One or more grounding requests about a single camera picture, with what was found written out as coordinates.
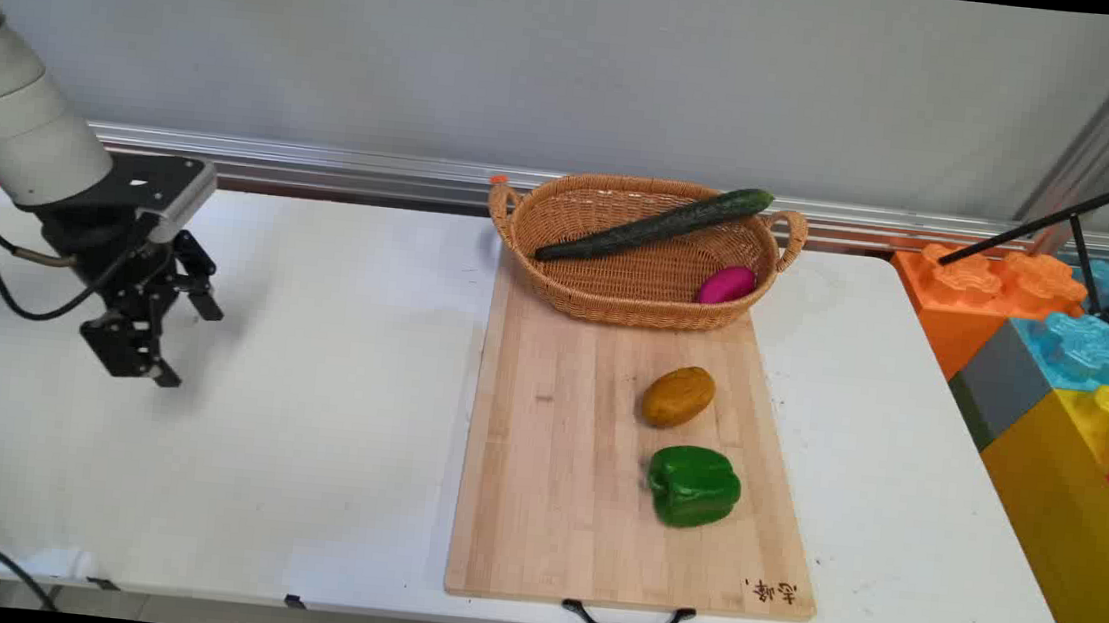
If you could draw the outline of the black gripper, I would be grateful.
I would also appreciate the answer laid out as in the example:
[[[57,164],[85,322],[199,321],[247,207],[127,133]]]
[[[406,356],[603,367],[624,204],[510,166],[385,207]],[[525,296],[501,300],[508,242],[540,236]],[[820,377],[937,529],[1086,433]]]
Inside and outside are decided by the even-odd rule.
[[[50,312],[32,316],[54,319],[85,303],[92,295],[106,310],[82,323],[80,335],[111,375],[144,377],[161,388],[180,387],[179,372],[162,355],[164,318],[176,302],[174,293],[159,292],[176,261],[184,278],[174,286],[205,321],[223,320],[212,292],[217,265],[190,232],[166,242],[149,239],[150,215],[57,208],[41,212],[42,235],[58,256],[73,261],[71,270],[85,292]]]

